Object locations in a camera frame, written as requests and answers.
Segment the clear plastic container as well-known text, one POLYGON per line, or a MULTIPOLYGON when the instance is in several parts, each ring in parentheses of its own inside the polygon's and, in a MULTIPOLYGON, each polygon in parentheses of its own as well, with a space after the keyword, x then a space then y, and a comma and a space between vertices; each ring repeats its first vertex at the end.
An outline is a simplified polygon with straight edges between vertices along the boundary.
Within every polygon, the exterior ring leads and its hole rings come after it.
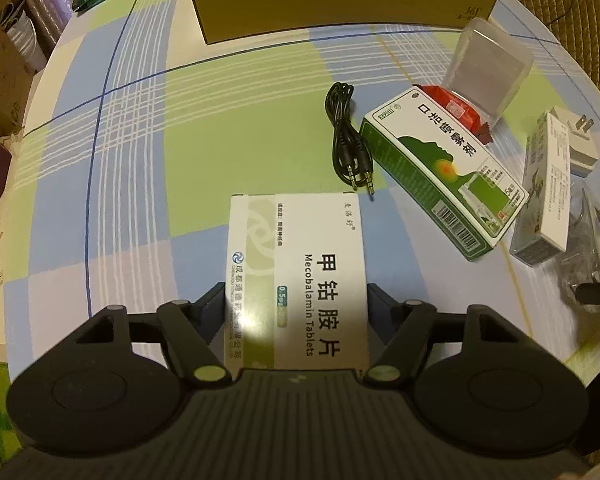
POLYGON ((521 41, 483 18, 460 34, 442 87, 471 105, 493 128, 516 96, 533 65, 521 41))

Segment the clear plastic bag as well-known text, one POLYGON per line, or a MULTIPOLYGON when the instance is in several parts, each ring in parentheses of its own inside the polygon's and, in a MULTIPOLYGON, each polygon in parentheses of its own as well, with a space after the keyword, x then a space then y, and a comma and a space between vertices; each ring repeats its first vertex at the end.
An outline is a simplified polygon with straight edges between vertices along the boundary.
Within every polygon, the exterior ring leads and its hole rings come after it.
POLYGON ((600 283, 600 204, 583 181, 571 185, 567 249, 558 259, 558 276, 570 304, 600 310, 600 306, 584 306, 577 300, 578 285, 600 283))

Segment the narrow white medicine box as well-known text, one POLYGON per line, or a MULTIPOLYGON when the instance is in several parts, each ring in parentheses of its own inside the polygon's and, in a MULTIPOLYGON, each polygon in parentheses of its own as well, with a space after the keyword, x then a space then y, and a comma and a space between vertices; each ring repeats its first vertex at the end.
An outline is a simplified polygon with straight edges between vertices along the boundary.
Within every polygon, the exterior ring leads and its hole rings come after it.
POLYGON ((528 200, 518 214, 510 253, 527 266, 567 248, 570 215, 569 130, 545 112, 528 137, 524 164, 528 200))

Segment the white Mecobalamin tablet box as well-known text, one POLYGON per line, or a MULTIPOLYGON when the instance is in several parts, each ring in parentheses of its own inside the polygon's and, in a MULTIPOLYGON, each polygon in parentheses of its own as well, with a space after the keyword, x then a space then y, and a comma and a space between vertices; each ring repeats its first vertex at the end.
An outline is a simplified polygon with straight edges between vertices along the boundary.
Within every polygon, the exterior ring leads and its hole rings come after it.
POLYGON ((370 365, 360 203, 352 192, 235 195, 225 267, 224 364, 370 365))

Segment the green white spray box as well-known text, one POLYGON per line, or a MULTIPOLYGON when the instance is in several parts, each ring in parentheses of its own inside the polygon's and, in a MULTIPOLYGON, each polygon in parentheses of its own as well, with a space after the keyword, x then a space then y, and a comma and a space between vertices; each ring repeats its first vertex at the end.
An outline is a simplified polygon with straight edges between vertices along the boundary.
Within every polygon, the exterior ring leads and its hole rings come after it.
POLYGON ((417 86, 368 112, 360 133, 374 161, 469 261, 498 244, 528 200, 482 142, 417 86))

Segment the red snack packet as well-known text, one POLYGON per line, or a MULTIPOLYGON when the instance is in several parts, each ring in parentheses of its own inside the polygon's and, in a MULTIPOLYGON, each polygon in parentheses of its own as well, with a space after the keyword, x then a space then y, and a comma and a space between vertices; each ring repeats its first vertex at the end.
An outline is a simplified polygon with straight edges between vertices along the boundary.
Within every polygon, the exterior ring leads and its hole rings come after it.
POLYGON ((482 144, 488 145, 493 142, 488 123, 480 117, 479 113, 468 102, 451 91, 434 84, 419 84, 418 88, 445 108, 482 144))

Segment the white power adapter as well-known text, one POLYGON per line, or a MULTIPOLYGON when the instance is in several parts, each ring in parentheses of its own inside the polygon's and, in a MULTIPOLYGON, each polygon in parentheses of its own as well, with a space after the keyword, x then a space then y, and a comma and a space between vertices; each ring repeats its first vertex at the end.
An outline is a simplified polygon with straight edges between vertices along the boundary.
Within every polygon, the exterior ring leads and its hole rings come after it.
POLYGON ((554 106, 550 112, 569 130, 570 171, 587 177, 598 162, 598 151, 592 136, 594 119, 554 106))

